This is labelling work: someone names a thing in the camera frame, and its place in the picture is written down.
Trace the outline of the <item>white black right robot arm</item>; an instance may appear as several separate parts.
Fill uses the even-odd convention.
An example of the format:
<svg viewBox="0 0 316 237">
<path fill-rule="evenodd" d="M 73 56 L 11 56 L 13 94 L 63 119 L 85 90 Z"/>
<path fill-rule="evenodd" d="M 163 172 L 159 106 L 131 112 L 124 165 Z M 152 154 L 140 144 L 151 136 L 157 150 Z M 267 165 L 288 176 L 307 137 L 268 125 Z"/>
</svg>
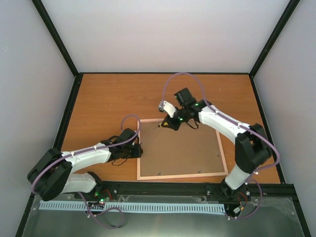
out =
<svg viewBox="0 0 316 237">
<path fill-rule="evenodd" d="M 235 165 L 221 182 L 221 193 L 232 199 L 247 179 L 257 172 L 273 154 L 264 128 L 259 124 L 240 122 L 218 110 L 205 99 L 197 101 L 187 88 L 174 94 L 180 107 L 162 100 L 158 106 L 166 117 L 160 126 L 177 131 L 180 125 L 193 120 L 196 125 L 207 125 L 228 138 L 235 146 Z"/>
</svg>

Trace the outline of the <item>pink picture frame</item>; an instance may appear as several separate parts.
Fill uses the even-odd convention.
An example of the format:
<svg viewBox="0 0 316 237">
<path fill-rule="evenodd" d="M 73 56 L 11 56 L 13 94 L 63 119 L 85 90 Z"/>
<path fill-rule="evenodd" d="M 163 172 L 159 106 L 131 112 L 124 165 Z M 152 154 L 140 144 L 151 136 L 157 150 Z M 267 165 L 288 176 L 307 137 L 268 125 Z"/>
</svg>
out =
<svg viewBox="0 0 316 237">
<path fill-rule="evenodd" d="M 137 160 L 138 180 L 226 176 L 228 168 L 220 134 L 201 124 L 177 131 L 159 128 L 162 120 L 142 119 L 137 127 L 143 154 Z"/>
</svg>

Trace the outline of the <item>yellow handled screwdriver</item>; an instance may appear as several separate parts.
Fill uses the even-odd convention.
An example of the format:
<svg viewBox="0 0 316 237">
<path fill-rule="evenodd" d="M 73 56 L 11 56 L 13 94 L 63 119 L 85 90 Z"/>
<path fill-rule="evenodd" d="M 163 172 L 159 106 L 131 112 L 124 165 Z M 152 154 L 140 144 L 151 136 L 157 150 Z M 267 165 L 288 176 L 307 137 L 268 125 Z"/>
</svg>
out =
<svg viewBox="0 0 316 237">
<path fill-rule="evenodd" d="M 161 123 L 158 124 L 158 127 L 170 128 L 170 124 L 168 121 L 162 121 Z"/>
</svg>

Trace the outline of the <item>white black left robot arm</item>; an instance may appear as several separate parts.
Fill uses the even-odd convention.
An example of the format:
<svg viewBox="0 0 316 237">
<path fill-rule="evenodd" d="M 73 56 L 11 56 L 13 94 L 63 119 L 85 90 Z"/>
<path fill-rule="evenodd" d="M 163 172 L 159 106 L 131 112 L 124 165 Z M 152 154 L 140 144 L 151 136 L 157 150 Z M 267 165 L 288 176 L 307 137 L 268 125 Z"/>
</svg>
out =
<svg viewBox="0 0 316 237">
<path fill-rule="evenodd" d="M 102 195 L 101 179 L 92 171 L 77 171 L 95 164 L 118 159 L 140 158 L 143 153 L 137 131 L 126 128 L 119 136 L 112 136 L 94 146 L 62 152 L 49 149 L 27 175 L 32 192 L 50 201 L 63 193 L 82 192 L 96 199 Z"/>
</svg>

